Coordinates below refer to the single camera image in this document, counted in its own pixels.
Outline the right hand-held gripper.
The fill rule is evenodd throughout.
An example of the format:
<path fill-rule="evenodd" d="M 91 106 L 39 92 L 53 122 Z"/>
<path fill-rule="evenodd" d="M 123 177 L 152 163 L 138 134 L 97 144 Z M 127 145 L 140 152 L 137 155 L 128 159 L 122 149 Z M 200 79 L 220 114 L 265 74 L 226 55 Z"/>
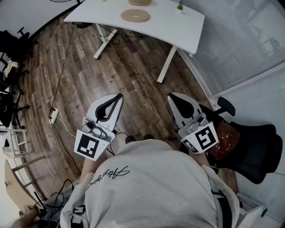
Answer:
<path fill-rule="evenodd" d="M 195 99 L 181 93 L 169 93 L 167 105 L 179 128 L 178 140 L 193 154 L 204 153 L 219 142 L 213 123 L 206 119 Z"/>

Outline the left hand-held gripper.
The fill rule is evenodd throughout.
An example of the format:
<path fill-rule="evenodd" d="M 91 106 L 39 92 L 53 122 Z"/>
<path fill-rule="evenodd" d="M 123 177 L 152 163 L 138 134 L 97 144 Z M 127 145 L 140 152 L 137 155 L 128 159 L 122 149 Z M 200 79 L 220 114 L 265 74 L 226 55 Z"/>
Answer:
<path fill-rule="evenodd" d="M 76 133 L 75 153 L 93 161 L 100 157 L 115 138 L 113 131 L 123 101 L 122 94 L 110 94 L 91 104 L 87 117 L 82 120 L 82 128 Z"/>

